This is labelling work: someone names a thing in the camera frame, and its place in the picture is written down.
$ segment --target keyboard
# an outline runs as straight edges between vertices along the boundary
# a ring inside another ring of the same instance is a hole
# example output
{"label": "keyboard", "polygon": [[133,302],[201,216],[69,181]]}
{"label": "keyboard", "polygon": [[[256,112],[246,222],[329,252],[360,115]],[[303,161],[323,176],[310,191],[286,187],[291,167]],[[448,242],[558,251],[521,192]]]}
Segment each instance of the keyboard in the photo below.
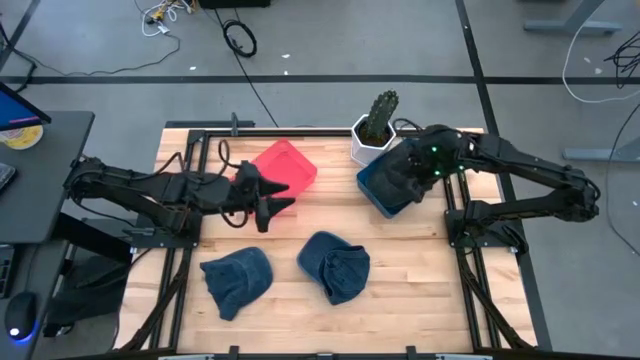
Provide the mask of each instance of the keyboard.
{"label": "keyboard", "polygon": [[9,297],[15,249],[11,245],[0,245],[0,299]]}

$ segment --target baseball cap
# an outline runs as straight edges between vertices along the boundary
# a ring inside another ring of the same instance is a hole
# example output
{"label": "baseball cap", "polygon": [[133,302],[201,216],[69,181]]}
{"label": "baseball cap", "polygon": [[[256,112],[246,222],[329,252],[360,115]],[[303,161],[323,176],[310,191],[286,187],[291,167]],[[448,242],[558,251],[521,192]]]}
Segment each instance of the baseball cap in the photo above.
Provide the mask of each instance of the baseball cap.
{"label": "baseball cap", "polygon": [[264,294],[273,271],[264,252],[249,247],[221,259],[200,263],[207,290],[220,310],[220,318],[233,320],[238,310]]}
{"label": "baseball cap", "polygon": [[319,231],[298,254],[298,265],[324,287],[332,305],[347,302],[362,292],[369,276],[369,254],[362,246]]}

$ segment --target white cable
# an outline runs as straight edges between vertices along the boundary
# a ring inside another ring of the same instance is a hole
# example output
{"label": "white cable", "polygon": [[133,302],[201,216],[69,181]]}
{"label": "white cable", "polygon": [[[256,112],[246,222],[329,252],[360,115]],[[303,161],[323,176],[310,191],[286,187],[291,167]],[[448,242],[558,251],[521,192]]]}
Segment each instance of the white cable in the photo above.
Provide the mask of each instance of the white cable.
{"label": "white cable", "polygon": [[[147,19],[147,14],[149,14],[149,12],[151,12],[151,10],[153,9],[157,9],[159,7],[164,6],[167,3],[168,0],[162,0],[160,2],[160,4],[150,7],[147,10],[144,11],[144,13],[142,14],[142,35],[146,36],[146,37],[153,37],[156,35],[160,35],[162,34],[161,30],[158,30],[152,34],[149,34],[145,31],[145,27],[146,27],[146,19]],[[171,20],[172,22],[176,22],[176,20],[178,20],[178,13],[176,13],[176,11],[174,9],[184,9],[184,6],[182,5],[178,5],[175,3],[172,3],[171,5],[169,5],[169,7],[167,8],[167,10],[165,10],[165,13],[169,15],[169,20]]]}
{"label": "white cable", "polygon": [[564,67],[562,68],[562,82],[564,83],[564,87],[567,88],[567,91],[569,92],[569,94],[571,94],[571,96],[573,96],[574,99],[583,102],[585,104],[602,104],[605,102],[609,102],[609,101],[623,101],[623,100],[627,100],[627,99],[631,99],[632,97],[640,94],[640,90],[631,93],[625,97],[617,97],[617,98],[609,98],[609,99],[602,99],[602,100],[586,100],[583,99],[579,96],[577,96],[576,94],[573,93],[573,91],[571,91],[571,89],[569,88],[569,84],[567,84],[567,79],[566,79],[566,72],[567,72],[567,64],[569,64],[569,56],[571,55],[571,50],[573,49],[573,44],[576,42],[576,39],[578,38],[578,35],[580,34],[580,30],[582,30],[582,28],[587,24],[587,21],[589,21],[589,19],[585,20],[584,23],[580,26],[580,28],[578,28],[578,31],[576,31],[576,34],[573,36],[573,40],[571,40],[571,44],[569,45],[569,50],[567,51],[567,58],[564,60]]}

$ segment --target wooden table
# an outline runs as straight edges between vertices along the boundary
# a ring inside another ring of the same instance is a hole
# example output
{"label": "wooden table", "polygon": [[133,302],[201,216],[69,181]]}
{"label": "wooden table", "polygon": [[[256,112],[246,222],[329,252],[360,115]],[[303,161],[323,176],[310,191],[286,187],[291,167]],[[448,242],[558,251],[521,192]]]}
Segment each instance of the wooden table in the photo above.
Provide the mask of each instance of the wooden table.
{"label": "wooden table", "polygon": [[[174,152],[184,151],[188,131],[164,130],[156,168]],[[227,138],[231,161],[251,160],[279,138]],[[317,166],[315,183],[272,220],[265,234],[258,233],[252,221],[242,229],[233,229],[219,216],[205,218],[191,261],[178,352],[226,353],[231,345],[240,346],[241,353],[402,353],[408,345],[415,345],[418,352],[471,351],[456,257],[444,226],[442,184],[428,192],[422,203],[411,204],[387,220],[356,186],[360,168],[350,159],[349,137],[288,139]],[[211,141],[209,172],[220,168],[217,142]],[[193,160],[195,168],[198,156]],[[177,165],[169,168],[177,170]],[[473,199],[501,201],[494,175],[468,171],[467,177]],[[457,191],[458,186],[454,184],[454,188]],[[462,207],[459,193],[456,197]],[[367,287],[350,302],[331,306],[320,286],[296,264],[302,246],[319,230],[363,245],[371,256]],[[207,292],[199,264],[248,246],[265,251],[274,282],[233,321],[225,321],[219,318]],[[116,347],[131,338],[154,306],[165,251],[152,250],[131,271]],[[506,248],[485,248],[482,252],[495,304],[518,333],[535,344],[515,257]],[[484,312],[478,301],[475,303],[483,344],[488,345]],[[168,338],[168,319],[165,316],[163,341]]]}

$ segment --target cap brim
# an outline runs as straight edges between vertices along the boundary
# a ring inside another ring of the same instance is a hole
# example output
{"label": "cap brim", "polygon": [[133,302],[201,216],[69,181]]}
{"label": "cap brim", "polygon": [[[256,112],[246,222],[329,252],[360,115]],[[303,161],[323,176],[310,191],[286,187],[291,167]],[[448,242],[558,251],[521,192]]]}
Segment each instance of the cap brim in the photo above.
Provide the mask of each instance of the cap brim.
{"label": "cap brim", "polygon": [[315,282],[322,284],[320,275],[322,261],[331,250],[344,246],[351,246],[351,244],[326,231],[318,231],[300,250],[298,265]]}

